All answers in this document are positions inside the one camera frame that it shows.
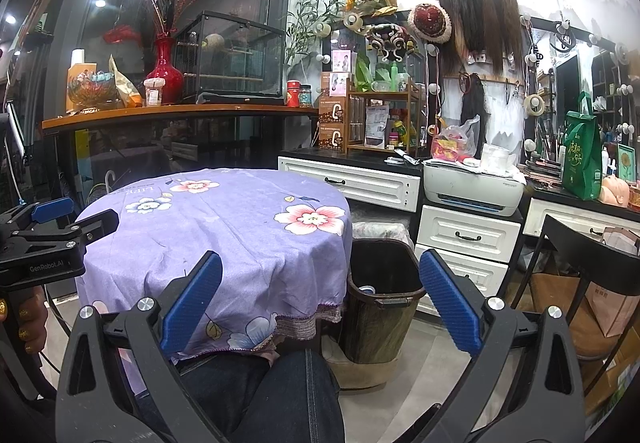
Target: trash can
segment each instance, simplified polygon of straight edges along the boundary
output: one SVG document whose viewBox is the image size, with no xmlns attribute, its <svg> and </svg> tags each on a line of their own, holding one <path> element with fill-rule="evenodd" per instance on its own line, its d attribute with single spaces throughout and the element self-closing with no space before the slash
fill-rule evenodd
<svg viewBox="0 0 640 443">
<path fill-rule="evenodd" d="M 344 355 L 354 363 L 393 360 L 424 295 L 409 246 L 394 239 L 354 239 L 340 333 Z"/>
</svg>

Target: floral cloth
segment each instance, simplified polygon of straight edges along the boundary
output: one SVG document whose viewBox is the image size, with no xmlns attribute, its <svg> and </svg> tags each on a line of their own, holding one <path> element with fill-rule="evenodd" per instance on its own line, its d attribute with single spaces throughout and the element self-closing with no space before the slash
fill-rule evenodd
<svg viewBox="0 0 640 443">
<path fill-rule="evenodd" d="M 292 172 L 206 169 L 115 190 L 80 218 L 108 208 L 120 225 L 87 246 L 86 272 L 76 279 L 83 305 L 128 310 L 184 276 L 207 249 L 222 259 L 222 284 L 174 359 L 264 349 L 274 333 L 309 338 L 316 317 L 340 317 L 351 219 L 327 183 Z M 124 365 L 139 392 L 127 356 Z"/>
</svg>

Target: dark denim pants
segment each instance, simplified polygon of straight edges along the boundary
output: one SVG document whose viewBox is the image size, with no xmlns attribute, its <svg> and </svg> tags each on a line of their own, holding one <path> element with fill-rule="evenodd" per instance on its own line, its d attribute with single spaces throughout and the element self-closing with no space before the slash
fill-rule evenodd
<svg viewBox="0 0 640 443">
<path fill-rule="evenodd" d="M 339 387 L 312 350 L 279 358 L 222 353 L 179 369 L 182 383 L 232 443 L 344 443 Z M 168 432 L 153 400 L 137 396 L 153 429 Z"/>
</svg>

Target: brown chair seat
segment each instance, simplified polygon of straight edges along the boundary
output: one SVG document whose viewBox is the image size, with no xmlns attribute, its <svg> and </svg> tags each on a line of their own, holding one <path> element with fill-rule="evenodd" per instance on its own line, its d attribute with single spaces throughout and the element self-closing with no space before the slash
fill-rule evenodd
<svg viewBox="0 0 640 443">
<path fill-rule="evenodd" d="M 566 314 L 579 280 L 576 277 L 559 277 L 547 273 L 533 274 L 529 285 L 536 312 L 542 313 L 549 306 L 558 306 L 562 313 Z M 578 358 L 583 360 L 605 358 L 618 341 L 618 337 L 605 337 L 602 334 L 586 298 L 578 307 L 569 328 L 574 340 L 575 352 Z"/>
</svg>

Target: printer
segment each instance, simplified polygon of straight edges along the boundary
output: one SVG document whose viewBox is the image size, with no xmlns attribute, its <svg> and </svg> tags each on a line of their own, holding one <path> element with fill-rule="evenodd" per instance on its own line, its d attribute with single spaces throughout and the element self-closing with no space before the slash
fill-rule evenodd
<svg viewBox="0 0 640 443">
<path fill-rule="evenodd" d="M 432 203 L 512 216 L 525 185 L 513 177 L 471 171 L 454 163 L 423 163 L 424 191 Z"/>
</svg>

